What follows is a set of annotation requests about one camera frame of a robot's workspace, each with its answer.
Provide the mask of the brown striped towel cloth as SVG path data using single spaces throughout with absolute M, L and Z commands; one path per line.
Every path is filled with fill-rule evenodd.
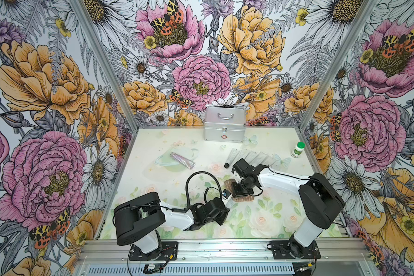
M 251 202 L 255 199 L 252 195 L 245 195 L 242 197 L 235 197 L 233 192 L 235 191 L 233 188 L 233 184 L 236 184 L 236 181 L 234 179 L 228 179 L 224 181 L 225 188 L 231 193 L 230 199 L 234 202 Z

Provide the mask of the white tube black cap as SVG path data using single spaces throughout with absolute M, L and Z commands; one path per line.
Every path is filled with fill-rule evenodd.
M 248 155 L 245 157 L 245 161 L 246 161 L 248 164 L 252 164 L 253 160 L 254 160 L 255 158 L 257 158 L 257 157 L 258 157 L 258 155 L 259 155 L 259 152 L 250 151 L 250 152 L 248 153 Z

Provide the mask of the white tube purple cap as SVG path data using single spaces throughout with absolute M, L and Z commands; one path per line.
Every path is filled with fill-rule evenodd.
M 258 156 L 255 158 L 253 164 L 254 166 L 258 166 L 263 163 L 263 161 L 268 157 L 268 154 L 264 152 L 260 152 Z
M 239 161 L 241 159 L 245 159 L 250 152 L 251 151 L 249 149 L 242 149 L 239 155 L 237 156 L 237 160 Z

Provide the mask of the white tube dark blue cap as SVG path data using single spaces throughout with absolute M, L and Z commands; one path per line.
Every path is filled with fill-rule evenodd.
M 272 156 L 268 156 L 261 164 L 272 167 L 276 160 Z

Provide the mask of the white tube teal cap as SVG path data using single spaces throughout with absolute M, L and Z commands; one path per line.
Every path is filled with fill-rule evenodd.
M 229 208 L 229 209 L 232 209 L 233 208 L 233 206 L 236 204 L 236 198 L 234 198 L 234 197 L 231 197 L 228 201 L 227 201 L 227 203 L 226 203 L 226 207 L 227 208 Z

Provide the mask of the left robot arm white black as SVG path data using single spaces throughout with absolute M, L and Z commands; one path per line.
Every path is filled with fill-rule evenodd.
M 231 197 L 224 189 L 219 197 L 191 205 L 188 210 L 162 202 L 157 192 L 125 202 L 115 208 L 113 215 L 117 245 L 132 245 L 144 256 L 158 254 L 162 250 L 159 227 L 197 231 L 209 223 L 223 225 L 230 212 L 227 203 Z

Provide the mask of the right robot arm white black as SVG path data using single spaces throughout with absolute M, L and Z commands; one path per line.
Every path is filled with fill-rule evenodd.
M 261 193 L 265 188 L 272 188 L 299 196 L 306 218 L 287 242 L 270 243 L 268 248 L 292 259 L 319 258 L 315 253 L 315 239 L 333 224 L 345 207 L 344 200 L 323 174 L 293 175 L 275 171 L 265 164 L 254 167 L 244 159 L 233 165 L 232 173 L 240 178 L 231 184 L 234 199 L 257 197 L 255 188 Z

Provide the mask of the purple metallic tube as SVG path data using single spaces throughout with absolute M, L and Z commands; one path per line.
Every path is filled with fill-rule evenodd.
M 184 165 L 185 167 L 187 167 L 190 170 L 193 169 L 194 166 L 195 166 L 195 163 L 192 160 L 190 160 L 190 159 L 188 159 L 188 158 L 186 158 L 186 157 L 184 157 L 182 155 L 179 155 L 179 154 L 177 154 L 175 152 L 172 152 L 170 154 L 170 156 L 173 159 L 175 159 L 177 162 L 179 162 L 180 164 Z

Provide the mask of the silver aluminium first aid case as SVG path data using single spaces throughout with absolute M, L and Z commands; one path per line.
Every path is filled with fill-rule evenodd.
M 240 108 L 207 107 L 204 139 L 242 143 L 246 130 L 246 111 Z

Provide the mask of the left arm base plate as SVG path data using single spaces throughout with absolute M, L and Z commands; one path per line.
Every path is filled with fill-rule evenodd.
M 138 246 L 133 245 L 128 256 L 129 261 L 175 261 L 179 243 L 177 241 L 162 241 L 161 245 L 150 253 L 144 253 Z

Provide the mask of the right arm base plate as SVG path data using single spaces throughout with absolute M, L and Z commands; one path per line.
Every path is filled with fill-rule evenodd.
M 272 252 L 273 258 L 276 260 L 321 258 L 316 241 L 313 241 L 308 247 L 304 247 L 293 240 L 273 240 L 267 244 L 267 249 Z

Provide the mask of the aluminium front rail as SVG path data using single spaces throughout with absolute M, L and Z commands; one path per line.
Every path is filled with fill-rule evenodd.
M 274 262 L 267 249 L 270 239 L 183 239 L 178 240 L 174 263 Z M 315 248 L 324 262 L 369 261 L 370 255 L 360 238 L 318 238 Z M 130 246 L 115 240 L 89 241 L 77 264 L 123 264 Z

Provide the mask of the right aluminium corner post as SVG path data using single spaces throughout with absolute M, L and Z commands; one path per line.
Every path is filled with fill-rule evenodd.
M 307 107 L 307 111 L 304 113 L 300 124 L 299 124 L 299 131 L 304 132 L 309 120 L 313 117 L 317 108 L 319 107 L 321 101 L 323 100 L 324 96 L 327 93 L 327 90 L 330 88 L 332 84 L 333 78 L 336 76 L 338 69 L 343 63 L 343 59 L 348 55 L 350 49 L 354 45 L 358 35 L 363 32 L 363 29 L 366 25 L 366 22 L 370 15 L 372 14 L 374 7 L 376 6 L 377 1 L 363 1 L 358 14 L 354 18 L 353 24 L 347 32 L 347 36 L 344 40 L 341 41 L 340 47 L 336 52 L 336 55 L 330 66 L 321 81 L 319 88 L 316 91 L 315 96 L 313 97 L 312 101 L 310 102 L 309 107 Z

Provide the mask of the aluminium corner post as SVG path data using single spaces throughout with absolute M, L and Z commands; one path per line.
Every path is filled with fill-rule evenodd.
M 71 7 L 77 16 L 77 20 L 82 27 L 82 30 L 84 31 L 86 38 L 89 41 L 89 45 L 92 47 L 96 58 L 98 59 L 101 68 L 103 69 L 103 72 L 108 78 L 109 85 L 115 93 L 118 103 L 120 104 L 121 109 L 125 114 L 126 120 L 131 127 L 131 130 L 134 134 L 137 134 L 139 130 L 139 124 L 136 121 L 131 107 L 122 91 L 120 82 L 118 81 L 115 71 L 110 64 L 110 60 L 107 57 L 106 51 L 104 50 L 102 41 L 99 38 L 97 31 L 93 27 L 93 23 L 87 12 L 84 2 L 71 1 Z
M 366 22 L 370 15 L 372 14 L 374 7 L 376 6 L 377 1 L 363 1 L 358 14 L 354 18 L 353 24 L 347 32 L 347 36 L 344 40 L 341 41 L 340 47 L 336 52 L 336 55 L 330 66 L 321 81 L 319 88 L 316 91 L 315 96 L 313 97 L 312 101 L 310 102 L 309 107 L 307 107 L 307 111 L 304 113 L 300 124 L 299 124 L 299 131 L 304 132 L 309 120 L 313 117 L 317 108 L 319 107 L 321 101 L 323 100 L 324 96 L 327 93 L 327 90 L 330 88 L 332 84 L 333 78 L 336 76 L 338 69 L 343 63 L 343 59 L 348 55 L 350 49 L 354 45 L 358 35 L 363 32 L 363 29 L 366 25 Z

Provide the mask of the left aluminium corner post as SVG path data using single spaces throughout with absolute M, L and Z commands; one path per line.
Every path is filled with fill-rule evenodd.
M 98 59 L 101 68 L 103 69 L 103 72 L 108 78 L 109 85 L 115 93 L 118 103 L 120 104 L 121 109 L 125 114 L 126 120 L 131 127 L 131 130 L 134 134 L 137 134 L 139 130 L 139 124 L 136 121 L 131 107 L 122 91 L 120 82 L 118 81 L 115 71 L 110 64 L 110 60 L 107 57 L 106 51 L 104 50 L 102 41 L 99 38 L 97 31 L 93 27 L 93 23 L 87 12 L 84 2 L 71 1 L 71 7 L 77 16 L 77 20 L 82 27 L 82 30 L 84 31 L 86 38 L 89 41 L 89 45 L 92 47 L 96 58 Z

